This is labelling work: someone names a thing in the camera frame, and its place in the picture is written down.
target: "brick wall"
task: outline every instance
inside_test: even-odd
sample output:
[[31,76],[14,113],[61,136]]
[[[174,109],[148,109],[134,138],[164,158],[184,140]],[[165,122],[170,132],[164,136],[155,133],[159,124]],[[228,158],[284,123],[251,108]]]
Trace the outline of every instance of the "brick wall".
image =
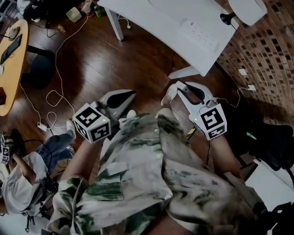
[[[232,11],[228,0],[216,1]],[[235,18],[240,26],[218,62],[238,87],[255,85],[256,92],[243,93],[266,122],[294,127],[294,0],[263,1],[268,13],[255,25]]]

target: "white cable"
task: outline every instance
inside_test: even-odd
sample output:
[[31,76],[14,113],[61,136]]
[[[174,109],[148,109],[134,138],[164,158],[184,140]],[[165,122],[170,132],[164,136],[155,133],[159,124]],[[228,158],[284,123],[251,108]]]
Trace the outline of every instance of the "white cable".
[[120,17],[120,15],[119,15],[118,20],[121,20],[121,19],[125,19],[128,22],[127,28],[130,29],[131,27],[130,27],[130,24],[129,24],[129,20],[127,18]]
[[[79,30],[78,30],[77,32],[75,32],[74,34],[72,34],[71,36],[69,36],[67,39],[65,39],[65,40],[63,41],[63,43],[61,44],[61,46],[58,48],[57,52],[56,52],[56,55],[55,55],[55,67],[56,67],[56,70],[57,70],[58,76],[59,76],[60,81],[61,81],[61,92],[62,92],[62,95],[59,94],[56,90],[52,90],[52,91],[50,91],[50,92],[47,94],[47,96],[46,96],[46,102],[47,102],[51,107],[56,107],[56,106],[60,103],[60,101],[61,101],[62,99],[65,99],[66,102],[67,102],[67,103],[71,106],[71,108],[73,109],[73,115],[75,114],[74,107],[73,107],[73,106],[71,105],[71,103],[70,103],[70,102],[69,102],[69,101],[63,96],[64,93],[63,93],[62,78],[61,78],[60,73],[59,73],[58,68],[57,68],[57,54],[58,54],[60,48],[63,46],[63,44],[64,44],[68,39],[70,39],[72,36],[74,36],[76,33],[78,33],[78,32],[81,30],[81,28],[87,23],[87,21],[88,21],[88,16],[87,16],[86,21],[85,21],[85,22],[83,23],[83,25],[79,28]],[[40,113],[35,109],[35,107],[33,106],[31,100],[28,98],[28,96],[27,96],[27,94],[25,93],[25,91],[24,91],[24,89],[23,89],[22,86],[21,86],[21,88],[22,88],[24,94],[26,95],[28,101],[31,103],[33,109],[39,114],[39,117],[40,117],[40,123],[41,123],[41,115],[40,115]],[[59,101],[58,101],[55,105],[49,103],[48,100],[47,100],[48,95],[49,95],[51,92],[56,92],[56,93],[60,96]],[[54,120],[53,123],[52,123],[52,122],[50,121],[50,119],[49,119],[49,114],[50,114],[50,113],[54,113],[54,114],[55,114],[55,120]],[[50,112],[47,113],[47,119],[48,119],[48,121],[52,124],[52,126],[51,126],[50,128],[47,128],[47,130],[52,129],[53,127],[56,127],[56,128],[64,128],[64,127],[66,127],[66,126],[60,126],[60,127],[58,127],[58,126],[55,125],[56,120],[57,120],[57,114],[56,114],[55,112],[53,112],[53,111],[50,111]]]
[[27,99],[28,99],[28,101],[31,103],[31,105],[32,105],[32,107],[33,107],[33,109],[38,113],[38,115],[39,115],[39,123],[41,123],[41,115],[40,115],[40,113],[39,113],[39,111],[38,110],[36,110],[35,109],[35,107],[34,107],[34,105],[33,105],[33,103],[31,102],[31,100],[28,98],[28,96],[27,96],[27,94],[26,94],[26,92],[24,91],[24,88],[22,87],[22,85],[21,84],[19,84],[20,85],[20,87],[22,88],[22,90],[23,90],[23,92],[24,92],[24,94],[26,95],[26,97],[27,97]]
[[244,87],[241,87],[241,88],[239,88],[239,89],[237,90],[237,93],[238,93],[238,96],[239,96],[239,100],[238,100],[238,103],[237,103],[236,106],[230,104],[229,101],[228,101],[227,99],[225,99],[225,98],[217,98],[217,100],[225,100],[229,105],[233,106],[234,108],[237,108],[238,105],[239,105],[240,99],[241,99],[241,96],[240,96],[240,94],[239,94],[239,91],[240,91],[241,89],[244,89],[244,90],[250,90],[250,89],[248,89],[248,88],[244,88]]

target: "power strip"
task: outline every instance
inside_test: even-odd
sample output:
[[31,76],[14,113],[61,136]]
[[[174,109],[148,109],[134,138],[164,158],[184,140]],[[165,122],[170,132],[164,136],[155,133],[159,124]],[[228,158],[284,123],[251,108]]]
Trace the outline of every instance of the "power strip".
[[184,19],[180,25],[181,31],[209,51],[215,51],[218,42],[196,23]]
[[38,122],[38,128],[41,129],[42,131],[45,131],[45,132],[48,129],[48,127],[45,124],[40,123],[40,122]]

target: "white desk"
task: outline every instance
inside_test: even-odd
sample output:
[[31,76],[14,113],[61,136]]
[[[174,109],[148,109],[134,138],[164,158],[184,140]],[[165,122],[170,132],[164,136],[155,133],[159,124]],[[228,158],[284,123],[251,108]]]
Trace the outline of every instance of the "white desk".
[[254,188],[259,197],[263,200],[268,211],[276,206],[294,202],[293,183],[284,169],[273,171],[265,162],[254,160],[258,167],[246,180],[246,185]]
[[[100,0],[119,40],[124,38],[117,13],[130,19],[167,44],[191,66],[173,72],[170,79],[195,74],[205,76],[235,33],[238,24],[224,24],[220,14],[227,12],[214,0]],[[218,41],[215,51],[200,46],[180,30],[184,18],[195,22]]]

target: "camouflage shirt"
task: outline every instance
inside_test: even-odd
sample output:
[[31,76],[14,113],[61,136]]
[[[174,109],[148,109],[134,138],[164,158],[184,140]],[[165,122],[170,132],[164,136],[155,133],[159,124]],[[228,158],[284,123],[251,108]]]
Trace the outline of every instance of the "camouflage shirt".
[[91,185],[79,176],[60,182],[42,233],[136,235],[163,210],[195,234],[237,234],[241,221],[252,220],[240,190],[203,164],[165,113],[125,120]]

